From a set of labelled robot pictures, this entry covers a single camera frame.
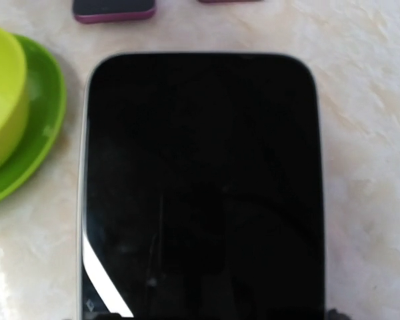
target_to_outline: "black glossy screen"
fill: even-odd
[[[324,319],[317,99],[300,62],[114,57],[88,121],[87,238],[135,318]],[[84,272],[85,319],[109,313],[95,282]]]
[[[155,0],[74,0],[76,15],[106,15],[146,12],[154,8]]]

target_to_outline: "kitchen scale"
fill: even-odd
[[[319,116],[302,63],[117,55],[86,100],[80,320],[324,319]]]

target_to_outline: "beige marble countertop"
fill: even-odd
[[[75,319],[83,90],[118,51],[288,53],[317,80],[327,301],[354,320],[400,320],[400,0],[157,0],[150,21],[80,25],[71,0],[0,0],[0,26],[48,47],[69,92],[44,165],[0,203],[0,320]]]

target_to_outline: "marble table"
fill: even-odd
[[[400,320],[400,0],[157,0],[150,21],[80,25],[71,0],[0,0],[0,26],[58,58],[69,93],[50,156],[0,203],[0,320],[76,314],[76,194],[83,90],[122,51],[296,56],[319,91],[327,305],[354,320]]]

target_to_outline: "tabletop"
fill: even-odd
[[[304,61],[321,113],[327,306],[400,319],[400,0],[157,0],[148,21],[78,24],[71,0],[0,0],[0,27],[44,44],[67,82],[45,163],[0,203],[0,320],[75,319],[83,92],[108,55],[253,51]]]

